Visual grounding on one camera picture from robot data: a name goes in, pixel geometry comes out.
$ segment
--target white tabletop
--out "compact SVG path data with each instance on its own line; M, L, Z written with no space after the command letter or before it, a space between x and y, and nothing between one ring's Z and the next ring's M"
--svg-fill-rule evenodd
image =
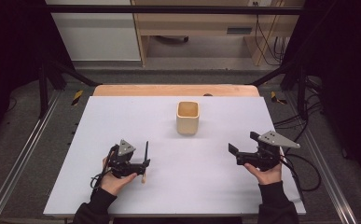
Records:
M198 132L176 131L180 101L200 104ZM274 130L262 97L93 96L89 99L44 214L71 217L90 200L90 178L102 171L102 159L121 139L144 159L149 142L146 183L137 176L109 208L117 217L241 216L258 213L257 180L236 165L228 143L256 152L250 132ZM299 214L305 208L295 182L283 168L285 194Z

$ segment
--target wooden container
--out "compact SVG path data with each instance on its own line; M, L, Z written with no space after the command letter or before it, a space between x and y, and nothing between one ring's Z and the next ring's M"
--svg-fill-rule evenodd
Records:
M198 131L200 121L200 107L197 102L183 101L177 105L177 131L181 134L192 135Z

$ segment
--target aluminum rail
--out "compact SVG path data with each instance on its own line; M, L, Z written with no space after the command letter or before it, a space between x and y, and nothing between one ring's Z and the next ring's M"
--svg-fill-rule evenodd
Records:
M296 99L292 94L285 92L285 96L289 99L289 103L293 111L297 114ZM326 162L319 146L313 138L311 130L307 127L305 130L305 140L307 142L308 149L311 153L312 159L315 163L316 168L319 170L322 176L323 183L325 184L328 195L333 202L335 209L337 210L338 216L343 224L356 224L357 220L354 216L351 206L348 204L340 185L338 184L334 174Z
M323 9L304 7L210 7L210 6L95 6L95 5L24 5L32 10L51 13L161 13L161 14L249 14L316 15Z
M0 188L0 214L2 213L9 197L11 196L12 191L17 185L17 182L21 177L22 171L25 168L29 158L31 157L42 132L46 128L46 125L49 122L49 118L51 117L60 96L60 91L54 91L49 102L49 110L43 118L37 121L37 124L35 125L31 135L26 141L26 144L24 145L20 156L17 158L14 165L12 166L12 169L9 172L4 184L2 185L2 188Z

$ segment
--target hand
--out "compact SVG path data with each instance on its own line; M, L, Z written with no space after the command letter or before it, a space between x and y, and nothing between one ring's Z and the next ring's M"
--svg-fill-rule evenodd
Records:
M279 162L275 167L265 172L259 171L252 164L245 163L244 167L254 175L260 185L269 185L282 181L282 164Z
M118 179L111 172L108 172L101 182L101 189L104 189L105 191L109 192L112 195L117 196L121 189L127 185L128 183L132 182L134 178L137 176L137 173L133 173L131 175L128 175L124 178Z

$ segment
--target black sleeve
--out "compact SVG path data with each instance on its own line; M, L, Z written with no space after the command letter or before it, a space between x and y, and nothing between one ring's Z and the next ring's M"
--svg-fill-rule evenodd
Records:
M89 203L83 203L73 218L74 224L107 224L110 216L107 209L117 198L104 189L98 189Z
M258 224L293 224L299 223L296 207L283 190L283 181L259 185L262 204L259 206Z

